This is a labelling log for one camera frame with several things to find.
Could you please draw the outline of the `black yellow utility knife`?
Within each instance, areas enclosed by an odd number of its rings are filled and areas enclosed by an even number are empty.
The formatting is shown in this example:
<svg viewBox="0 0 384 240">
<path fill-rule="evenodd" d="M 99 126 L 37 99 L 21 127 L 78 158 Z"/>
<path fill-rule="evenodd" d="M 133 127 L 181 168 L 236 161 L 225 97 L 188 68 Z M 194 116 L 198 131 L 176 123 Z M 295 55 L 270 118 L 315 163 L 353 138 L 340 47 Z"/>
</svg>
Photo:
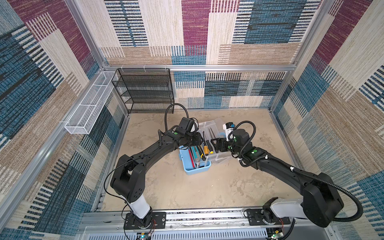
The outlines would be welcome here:
<svg viewBox="0 0 384 240">
<path fill-rule="evenodd" d="M 198 151 L 199 151 L 199 154 L 200 154 L 201 159 L 202 159 L 203 161 L 206 161 L 207 158 L 206 158 L 206 156 L 205 156 L 205 153 L 204 153 L 204 150 L 203 150 L 202 146 L 201 146 L 201 145 L 198 145 L 197 148 L 198 148 Z"/>
</svg>

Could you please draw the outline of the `teal utility knife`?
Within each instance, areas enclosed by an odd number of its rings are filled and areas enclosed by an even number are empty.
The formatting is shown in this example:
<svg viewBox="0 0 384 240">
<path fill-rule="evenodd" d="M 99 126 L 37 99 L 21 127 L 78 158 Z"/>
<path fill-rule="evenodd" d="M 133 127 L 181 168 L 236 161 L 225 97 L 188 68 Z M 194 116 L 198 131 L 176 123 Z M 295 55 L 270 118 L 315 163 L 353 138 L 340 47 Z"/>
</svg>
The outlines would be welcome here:
<svg viewBox="0 0 384 240">
<path fill-rule="evenodd" d="M 196 168 L 200 168 L 201 167 L 202 158 L 201 158 L 201 154 L 199 152 L 199 149 L 197 147 L 192 147 L 192 152 L 193 152 L 193 155 L 194 155 L 194 160 L 195 160 Z"/>
</svg>

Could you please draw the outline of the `wooden handled screwdriver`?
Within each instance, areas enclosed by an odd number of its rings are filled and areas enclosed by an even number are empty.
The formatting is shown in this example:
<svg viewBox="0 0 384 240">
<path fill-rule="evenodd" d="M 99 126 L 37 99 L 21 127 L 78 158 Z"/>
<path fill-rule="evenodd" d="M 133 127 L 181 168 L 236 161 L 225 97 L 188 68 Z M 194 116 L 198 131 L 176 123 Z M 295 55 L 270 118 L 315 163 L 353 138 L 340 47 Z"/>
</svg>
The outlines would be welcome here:
<svg viewBox="0 0 384 240">
<path fill-rule="evenodd" d="M 207 146 L 207 143 L 206 143 L 205 132 L 203 132 L 203 145 L 204 145 L 205 156 L 208 156 L 210 152 L 209 152 L 209 149 L 208 149 L 208 146 Z"/>
</svg>

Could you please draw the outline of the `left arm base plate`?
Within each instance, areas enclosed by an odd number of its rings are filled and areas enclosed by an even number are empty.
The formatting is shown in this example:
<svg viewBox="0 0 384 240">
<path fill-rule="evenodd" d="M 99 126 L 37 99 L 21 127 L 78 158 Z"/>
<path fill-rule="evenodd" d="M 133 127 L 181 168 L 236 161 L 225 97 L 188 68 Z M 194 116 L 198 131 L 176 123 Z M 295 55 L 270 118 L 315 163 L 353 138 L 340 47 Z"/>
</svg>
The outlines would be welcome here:
<svg viewBox="0 0 384 240">
<path fill-rule="evenodd" d="M 135 214 L 127 214 L 124 223 L 124 230 L 149 230 L 154 228 L 164 229 L 166 226 L 167 213 L 166 212 L 152 212 L 140 219 Z"/>
</svg>

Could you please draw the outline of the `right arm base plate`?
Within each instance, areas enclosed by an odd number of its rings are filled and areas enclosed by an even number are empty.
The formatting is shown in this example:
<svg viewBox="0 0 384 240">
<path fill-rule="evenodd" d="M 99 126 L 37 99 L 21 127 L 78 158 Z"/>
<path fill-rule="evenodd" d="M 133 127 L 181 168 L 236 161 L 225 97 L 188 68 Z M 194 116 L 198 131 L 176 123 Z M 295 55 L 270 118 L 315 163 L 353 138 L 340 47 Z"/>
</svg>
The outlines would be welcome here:
<svg viewBox="0 0 384 240">
<path fill-rule="evenodd" d="M 289 218 L 278 218 L 272 211 L 265 209 L 246 209 L 243 211 L 243 215 L 248 220 L 250 226 L 289 226 L 291 224 Z"/>
</svg>

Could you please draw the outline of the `light blue plastic toolbox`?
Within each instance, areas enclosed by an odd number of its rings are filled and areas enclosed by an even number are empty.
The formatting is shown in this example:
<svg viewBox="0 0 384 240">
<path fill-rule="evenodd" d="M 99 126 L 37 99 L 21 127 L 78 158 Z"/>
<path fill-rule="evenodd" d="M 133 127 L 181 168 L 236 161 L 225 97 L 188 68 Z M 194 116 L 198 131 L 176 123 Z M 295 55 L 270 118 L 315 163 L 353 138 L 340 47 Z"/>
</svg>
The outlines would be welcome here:
<svg viewBox="0 0 384 240">
<path fill-rule="evenodd" d="M 231 153 L 222 153 L 215 149 L 215 139 L 226 138 L 223 125 L 222 119 L 199 123 L 202 144 L 197 147 L 180 147 L 179 158 L 187 175 L 206 172 L 212 164 L 222 163 L 232 158 Z"/>
</svg>

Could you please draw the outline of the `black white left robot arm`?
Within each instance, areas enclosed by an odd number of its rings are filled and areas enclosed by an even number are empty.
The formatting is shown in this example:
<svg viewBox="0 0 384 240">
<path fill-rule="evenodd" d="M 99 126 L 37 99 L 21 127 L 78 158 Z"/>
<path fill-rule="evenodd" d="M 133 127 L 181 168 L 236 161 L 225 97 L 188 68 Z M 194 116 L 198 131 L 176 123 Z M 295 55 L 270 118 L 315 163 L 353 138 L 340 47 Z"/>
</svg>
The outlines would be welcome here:
<svg viewBox="0 0 384 240">
<path fill-rule="evenodd" d="M 181 107 L 186 116 L 169 129 L 168 111 L 175 106 Z M 142 228 L 154 222 L 153 210 L 143 195 L 147 171 L 167 154 L 179 148 L 197 147 L 203 142 L 196 119 L 190 118 L 187 109 L 179 103 L 171 104 L 166 109 L 165 130 L 159 130 L 158 136 L 159 139 L 147 149 L 132 156 L 121 156 L 117 167 L 108 174 L 111 177 L 110 186 L 117 194 L 115 197 L 126 202 L 134 220 Z"/>
</svg>

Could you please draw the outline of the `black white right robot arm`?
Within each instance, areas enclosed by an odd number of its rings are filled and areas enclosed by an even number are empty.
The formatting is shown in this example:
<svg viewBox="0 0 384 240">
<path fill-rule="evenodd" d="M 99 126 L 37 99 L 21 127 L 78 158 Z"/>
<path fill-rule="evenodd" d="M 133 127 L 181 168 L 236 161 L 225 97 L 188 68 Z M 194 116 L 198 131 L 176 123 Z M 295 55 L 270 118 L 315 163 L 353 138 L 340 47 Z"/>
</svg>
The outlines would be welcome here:
<svg viewBox="0 0 384 240">
<path fill-rule="evenodd" d="M 332 178 L 325 173 L 314 174 L 296 168 L 273 156 L 268 151 L 255 147 L 252 139 L 256 131 L 249 135 L 239 125 L 232 122 L 223 125 L 226 132 L 224 138 L 214 139 L 217 152 L 230 152 L 239 160 L 242 167 L 252 167 L 268 173 L 296 190 L 302 197 L 298 200 L 272 199 L 267 209 L 280 218 L 301 218 L 325 228 L 331 222 L 353 222 L 364 213 L 362 203 L 351 192 L 334 184 Z M 344 208 L 340 193 L 348 196 L 357 207 L 357 212 L 339 218 L 337 215 Z"/>
</svg>

